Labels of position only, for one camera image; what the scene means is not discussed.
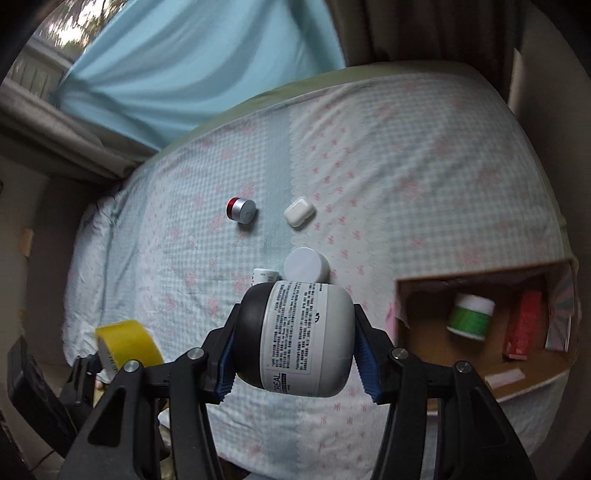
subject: product label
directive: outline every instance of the product label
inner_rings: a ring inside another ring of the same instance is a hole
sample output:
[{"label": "product label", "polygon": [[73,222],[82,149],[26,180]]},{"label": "product label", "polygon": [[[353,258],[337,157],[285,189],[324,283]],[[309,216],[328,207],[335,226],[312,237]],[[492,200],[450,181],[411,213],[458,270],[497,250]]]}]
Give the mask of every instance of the product label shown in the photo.
[{"label": "product label", "polygon": [[280,281],[271,292],[261,345],[261,380],[266,390],[292,395],[318,393],[327,285]]}]

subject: blue curtain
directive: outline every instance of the blue curtain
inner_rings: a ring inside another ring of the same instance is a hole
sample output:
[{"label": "blue curtain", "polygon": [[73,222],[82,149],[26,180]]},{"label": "blue curtain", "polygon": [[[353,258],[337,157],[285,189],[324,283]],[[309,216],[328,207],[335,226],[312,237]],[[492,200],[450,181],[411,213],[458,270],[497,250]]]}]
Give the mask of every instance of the blue curtain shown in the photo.
[{"label": "blue curtain", "polygon": [[324,0],[130,0],[54,103],[159,150],[254,95],[344,66]]}]

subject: red cap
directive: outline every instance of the red cap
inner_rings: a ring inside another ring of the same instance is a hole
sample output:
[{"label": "red cap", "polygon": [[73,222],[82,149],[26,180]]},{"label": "red cap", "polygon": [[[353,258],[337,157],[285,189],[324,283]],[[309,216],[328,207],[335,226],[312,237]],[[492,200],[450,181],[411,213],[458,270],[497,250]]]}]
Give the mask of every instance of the red cap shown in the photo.
[{"label": "red cap", "polygon": [[238,200],[240,197],[234,197],[232,200],[230,200],[228,202],[228,206],[226,207],[226,215],[228,216],[228,218],[230,220],[234,220],[234,218],[232,217],[232,207],[234,206],[234,204],[236,203],[236,200]]}]

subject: red and silver cylinder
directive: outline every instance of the red and silver cylinder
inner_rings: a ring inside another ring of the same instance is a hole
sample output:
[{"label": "red and silver cylinder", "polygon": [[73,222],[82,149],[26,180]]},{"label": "red and silver cylinder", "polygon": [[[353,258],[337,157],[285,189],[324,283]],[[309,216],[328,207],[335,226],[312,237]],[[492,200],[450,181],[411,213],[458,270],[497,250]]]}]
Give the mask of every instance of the red and silver cylinder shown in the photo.
[{"label": "red and silver cylinder", "polygon": [[228,202],[226,214],[238,223],[251,223],[256,215],[256,203],[249,199],[234,197]]}]

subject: tree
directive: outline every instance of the tree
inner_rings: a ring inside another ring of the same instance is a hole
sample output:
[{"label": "tree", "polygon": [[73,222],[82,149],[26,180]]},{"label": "tree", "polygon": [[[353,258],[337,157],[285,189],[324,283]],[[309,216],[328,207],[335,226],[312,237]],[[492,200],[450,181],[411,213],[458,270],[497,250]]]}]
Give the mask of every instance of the tree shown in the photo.
[{"label": "tree", "polygon": [[[88,15],[80,23],[85,8],[96,5],[98,2],[100,2],[100,13]],[[78,58],[126,3],[127,0],[64,0],[37,29],[37,34],[70,56]],[[60,31],[70,27],[80,29],[80,38],[62,44]]]}]

